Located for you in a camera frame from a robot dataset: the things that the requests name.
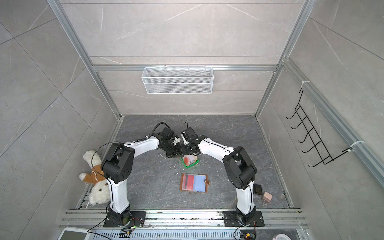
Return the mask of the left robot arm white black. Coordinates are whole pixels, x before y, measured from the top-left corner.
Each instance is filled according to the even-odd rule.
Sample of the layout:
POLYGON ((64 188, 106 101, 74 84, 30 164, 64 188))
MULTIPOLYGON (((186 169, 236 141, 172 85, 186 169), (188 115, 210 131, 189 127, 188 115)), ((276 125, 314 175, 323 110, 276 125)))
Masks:
POLYGON ((127 178, 132 173, 134 159, 146 152, 161 149, 171 157, 179 154, 181 138, 165 127, 162 132, 151 134, 133 142, 113 142, 101 164, 110 188, 110 209, 122 214, 130 206, 127 197, 127 178))

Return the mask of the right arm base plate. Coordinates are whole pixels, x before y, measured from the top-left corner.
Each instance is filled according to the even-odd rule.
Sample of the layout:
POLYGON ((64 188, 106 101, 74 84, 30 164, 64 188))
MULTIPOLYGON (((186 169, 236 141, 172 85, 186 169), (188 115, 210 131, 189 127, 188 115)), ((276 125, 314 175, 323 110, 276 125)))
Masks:
POLYGON ((226 227, 264 227, 264 217, 261 211, 253 209, 248 215, 243 215, 239 211, 224 211, 222 218, 226 227))

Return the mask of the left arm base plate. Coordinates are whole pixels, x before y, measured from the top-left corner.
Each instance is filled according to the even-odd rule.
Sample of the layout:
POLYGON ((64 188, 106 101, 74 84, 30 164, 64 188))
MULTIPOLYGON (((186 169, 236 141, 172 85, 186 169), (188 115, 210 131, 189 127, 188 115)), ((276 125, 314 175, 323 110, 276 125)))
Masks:
POLYGON ((146 219, 146 211, 128 211, 121 214, 110 211, 104 221, 104 228, 131 228, 142 227, 146 219))

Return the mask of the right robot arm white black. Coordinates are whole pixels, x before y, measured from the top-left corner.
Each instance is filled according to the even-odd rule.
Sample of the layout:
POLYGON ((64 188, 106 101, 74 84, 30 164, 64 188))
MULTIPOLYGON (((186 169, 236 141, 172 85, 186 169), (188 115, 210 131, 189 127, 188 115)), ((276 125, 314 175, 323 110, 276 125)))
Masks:
POLYGON ((208 155, 223 163, 230 183, 236 188, 238 214, 247 218, 253 216, 256 211, 253 186, 257 168, 247 151, 241 146, 227 147, 206 136, 199 136, 192 128, 184 130, 181 136, 184 155, 208 155))

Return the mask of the brown leather card holder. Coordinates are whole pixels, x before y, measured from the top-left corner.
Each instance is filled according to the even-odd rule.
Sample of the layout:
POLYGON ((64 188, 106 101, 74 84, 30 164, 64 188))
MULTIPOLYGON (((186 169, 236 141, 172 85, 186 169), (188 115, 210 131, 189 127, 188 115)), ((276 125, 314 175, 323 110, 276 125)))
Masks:
POLYGON ((208 191, 208 186, 210 184, 210 182, 208 180, 208 176, 207 175, 198 175, 198 174, 190 174, 190 175, 195 176, 194 189, 192 191, 185 191, 185 192, 206 193, 208 191))

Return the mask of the green plastic card tray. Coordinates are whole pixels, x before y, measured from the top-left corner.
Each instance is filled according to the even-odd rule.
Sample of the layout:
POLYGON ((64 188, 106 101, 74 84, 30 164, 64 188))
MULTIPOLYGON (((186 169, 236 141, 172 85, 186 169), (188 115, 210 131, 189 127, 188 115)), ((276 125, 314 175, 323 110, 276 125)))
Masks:
POLYGON ((191 156, 184 156, 184 157, 182 157, 180 159, 181 159, 181 162, 182 162, 183 166, 185 168, 187 168, 187 169, 192 167, 192 166, 195 166, 200 161, 197 158, 197 156, 193 156, 193 155, 191 155, 191 156))

